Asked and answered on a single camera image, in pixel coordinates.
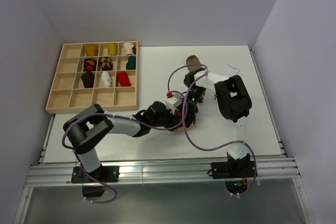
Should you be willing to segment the dark brown rolled sock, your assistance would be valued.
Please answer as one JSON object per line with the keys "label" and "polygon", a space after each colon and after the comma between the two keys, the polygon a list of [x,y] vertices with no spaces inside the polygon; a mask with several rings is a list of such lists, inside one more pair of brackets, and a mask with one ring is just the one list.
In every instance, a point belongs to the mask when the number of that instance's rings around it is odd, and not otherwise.
{"label": "dark brown rolled sock", "polygon": [[93,88],[94,74],[91,71],[83,73],[80,78],[82,80],[84,88]]}

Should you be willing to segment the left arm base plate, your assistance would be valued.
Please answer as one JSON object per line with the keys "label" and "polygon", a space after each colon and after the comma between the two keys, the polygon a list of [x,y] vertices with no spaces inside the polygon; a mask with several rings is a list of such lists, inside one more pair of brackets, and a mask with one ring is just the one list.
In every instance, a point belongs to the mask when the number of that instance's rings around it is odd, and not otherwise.
{"label": "left arm base plate", "polygon": [[[89,175],[104,183],[116,183],[119,179],[119,166],[101,166]],[[93,183],[94,181],[84,174],[81,166],[75,166],[72,171],[71,183]]]}

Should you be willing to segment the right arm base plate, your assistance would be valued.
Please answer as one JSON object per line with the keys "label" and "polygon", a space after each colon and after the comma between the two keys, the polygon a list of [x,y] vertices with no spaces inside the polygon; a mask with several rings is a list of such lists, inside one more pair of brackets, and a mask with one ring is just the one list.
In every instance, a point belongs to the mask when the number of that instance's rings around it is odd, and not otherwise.
{"label": "right arm base plate", "polygon": [[254,178],[257,176],[254,162],[212,162],[210,173],[214,179]]}

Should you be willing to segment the teal rolled sock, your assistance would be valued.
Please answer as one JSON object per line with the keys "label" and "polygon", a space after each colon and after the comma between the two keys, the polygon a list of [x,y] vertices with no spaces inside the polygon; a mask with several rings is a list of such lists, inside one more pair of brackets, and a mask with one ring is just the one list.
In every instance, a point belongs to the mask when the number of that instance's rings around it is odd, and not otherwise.
{"label": "teal rolled sock", "polygon": [[128,61],[125,67],[127,70],[135,70],[136,69],[136,57],[129,56]]}

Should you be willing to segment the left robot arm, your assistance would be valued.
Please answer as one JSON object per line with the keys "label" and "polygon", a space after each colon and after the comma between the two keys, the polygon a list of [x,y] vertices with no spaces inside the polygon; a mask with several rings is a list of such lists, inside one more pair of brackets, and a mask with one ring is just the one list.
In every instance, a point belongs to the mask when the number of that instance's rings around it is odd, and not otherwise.
{"label": "left robot arm", "polygon": [[181,124],[182,118],[159,101],[129,117],[107,114],[100,105],[94,104],[63,125],[62,145],[79,158],[85,178],[101,182],[106,173],[96,146],[107,134],[142,137],[151,129],[172,131]]}

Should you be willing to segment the brown red argyle rolled sock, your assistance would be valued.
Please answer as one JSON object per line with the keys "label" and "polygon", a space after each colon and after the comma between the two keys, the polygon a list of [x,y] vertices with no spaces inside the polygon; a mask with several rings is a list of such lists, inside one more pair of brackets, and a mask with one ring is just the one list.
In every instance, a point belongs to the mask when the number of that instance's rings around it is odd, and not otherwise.
{"label": "brown red argyle rolled sock", "polygon": [[83,72],[87,71],[95,71],[97,66],[97,62],[93,59],[85,59],[83,62]]}

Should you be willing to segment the beige maroon sock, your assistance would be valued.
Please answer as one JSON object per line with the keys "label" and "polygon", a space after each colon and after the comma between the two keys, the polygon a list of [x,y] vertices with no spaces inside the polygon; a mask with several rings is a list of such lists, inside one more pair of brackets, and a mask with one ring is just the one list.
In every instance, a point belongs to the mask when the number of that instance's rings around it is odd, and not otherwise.
{"label": "beige maroon sock", "polygon": [[188,131],[188,130],[191,130],[192,128],[194,128],[196,124],[196,120],[194,120],[189,126],[185,126],[183,127],[182,125],[180,127],[178,127],[176,129],[177,132],[184,132],[184,131]]}

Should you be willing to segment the white rolled sock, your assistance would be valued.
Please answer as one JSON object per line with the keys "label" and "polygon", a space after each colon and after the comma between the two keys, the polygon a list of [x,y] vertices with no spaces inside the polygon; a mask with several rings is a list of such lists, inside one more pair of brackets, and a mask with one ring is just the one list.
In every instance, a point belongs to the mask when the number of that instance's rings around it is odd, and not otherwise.
{"label": "white rolled sock", "polygon": [[101,74],[101,82],[105,88],[112,87],[111,77],[107,71],[103,71]]}

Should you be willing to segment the aluminium rail frame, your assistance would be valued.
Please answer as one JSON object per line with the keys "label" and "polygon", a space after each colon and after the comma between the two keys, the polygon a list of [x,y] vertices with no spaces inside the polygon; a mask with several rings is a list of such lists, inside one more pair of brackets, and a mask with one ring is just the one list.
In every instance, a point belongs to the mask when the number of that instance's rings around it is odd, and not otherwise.
{"label": "aluminium rail frame", "polygon": [[236,199],[226,194],[224,181],[211,179],[206,171],[219,154],[198,154],[180,136],[181,153],[164,150],[153,158],[154,147],[113,156],[108,144],[99,148],[107,165],[120,166],[118,197],[109,204],[82,200],[79,186],[70,182],[74,161],[61,149],[62,124],[70,113],[58,113],[49,123],[40,162],[31,166],[17,211],[16,223],[315,223],[295,158],[274,155],[266,143],[282,149],[275,121],[250,46],[141,47],[140,75],[152,62],[172,56],[176,65],[189,55],[197,55],[207,65],[219,59],[246,71],[253,93],[261,98],[266,117],[263,125],[269,137],[250,139],[259,148],[259,182],[246,196]]}

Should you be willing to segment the white sock black stripes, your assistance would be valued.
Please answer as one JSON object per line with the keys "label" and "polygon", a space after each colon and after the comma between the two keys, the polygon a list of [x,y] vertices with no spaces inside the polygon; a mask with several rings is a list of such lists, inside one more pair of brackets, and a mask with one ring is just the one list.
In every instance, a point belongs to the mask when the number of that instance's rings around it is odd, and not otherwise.
{"label": "white sock black stripes", "polygon": [[[238,73],[239,73],[239,68],[236,68],[234,66],[231,66],[231,65],[227,64],[220,75],[229,78],[229,77],[237,75]],[[230,91],[229,93],[230,93],[231,97],[234,97],[234,96],[237,95],[237,91]]]}

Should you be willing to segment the mustard yellow rolled sock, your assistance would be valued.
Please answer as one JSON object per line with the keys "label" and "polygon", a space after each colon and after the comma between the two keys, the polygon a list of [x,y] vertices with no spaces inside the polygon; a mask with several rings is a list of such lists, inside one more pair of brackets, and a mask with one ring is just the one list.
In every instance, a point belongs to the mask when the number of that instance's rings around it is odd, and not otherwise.
{"label": "mustard yellow rolled sock", "polygon": [[84,51],[87,57],[95,57],[98,55],[99,48],[96,44],[84,44]]}

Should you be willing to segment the wooden compartment tray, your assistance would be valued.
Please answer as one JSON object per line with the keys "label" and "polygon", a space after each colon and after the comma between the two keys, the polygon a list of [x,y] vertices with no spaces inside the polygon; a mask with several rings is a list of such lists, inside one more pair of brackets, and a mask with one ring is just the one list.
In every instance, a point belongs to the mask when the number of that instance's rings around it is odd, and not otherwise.
{"label": "wooden compartment tray", "polygon": [[[132,42],[136,46],[135,55],[125,55],[123,44]],[[108,43],[118,44],[118,54],[108,55]],[[87,57],[84,44],[96,44],[99,48],[98,55]],[[136,69],[127,70],[126,64],[129,56],[136,57]],[[112,60],[113,70],[108,71],[112,87],[105,88],[101,82],[100,58],[108,57]],[[81,75],[85,59],[97,62],[93,88],[84,88]],[[48,97],[46,111],[50,114],[75,113],[85,108],[99,104],[108,111],[136,110],[138,107],[138,73],[139,73],[139,44],[137,41],[110,41],[86,42],[76,44],[63,44],[58,60],[56,72]],[[118,72],[126,72],[131,82],[130,87],[121,87],[116,79]]]}

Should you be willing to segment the brown sock striped cuff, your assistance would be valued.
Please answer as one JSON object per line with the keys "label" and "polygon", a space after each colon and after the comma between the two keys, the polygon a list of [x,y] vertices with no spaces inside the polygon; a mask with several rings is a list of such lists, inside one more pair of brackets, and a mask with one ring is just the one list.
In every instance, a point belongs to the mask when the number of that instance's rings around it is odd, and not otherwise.
{"label": "brown sock striped cuff", "polygon": [[[187,57],[186,59],[186,65],[187,65],[187,69],[189,72],[195,71],[200,69],[202,66],[200,65],[200,61],[198,59],[198,57],[196,55],[191,55],[189,57]],[[204,102],[204,97],[205,97],[205,93],[206,91],[204,90],[202,93],[202,96],[199,99],[199,103],[203,103]]]}

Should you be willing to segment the brown tan checkered rolled sock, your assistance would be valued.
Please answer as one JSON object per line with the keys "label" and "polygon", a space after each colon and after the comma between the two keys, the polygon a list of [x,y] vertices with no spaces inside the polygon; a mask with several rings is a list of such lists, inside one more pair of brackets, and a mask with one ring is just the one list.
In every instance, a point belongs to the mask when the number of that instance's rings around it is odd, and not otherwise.
{"label": "brown tan checkered rolled sock", "polygon": [[101,65],[102,71],[112,71],[113,70],[112,60],[108,57],[101,57],[100,65]]}

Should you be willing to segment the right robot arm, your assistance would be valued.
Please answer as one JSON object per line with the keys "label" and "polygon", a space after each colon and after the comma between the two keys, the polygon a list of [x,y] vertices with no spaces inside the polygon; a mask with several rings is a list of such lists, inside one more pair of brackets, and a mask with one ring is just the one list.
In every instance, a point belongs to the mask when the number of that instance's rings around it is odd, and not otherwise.
{"label": "right robot arm", "polygon": [[218,147],[202,148],[191,140],[186,131],[185,121],[182,121],[183,131],[191,145],[204,152],[216,151],[228,146],[226,165],[230,175],[240,176],[246,169],[257,174],[255,154],[246,142],[247,137],[243,134],[252,101],[242,78],[237,74],[231,77],[221,76],[206,68],[199,68],[186,74],[184,84],[188,90],[183,103],[183,115],[189,109],[186,103],[192,102],[190,95],[192,91],[202,94],[205,90],[211,90],[215,92],[221,115],[232,124],[232,140],[230,142]]}

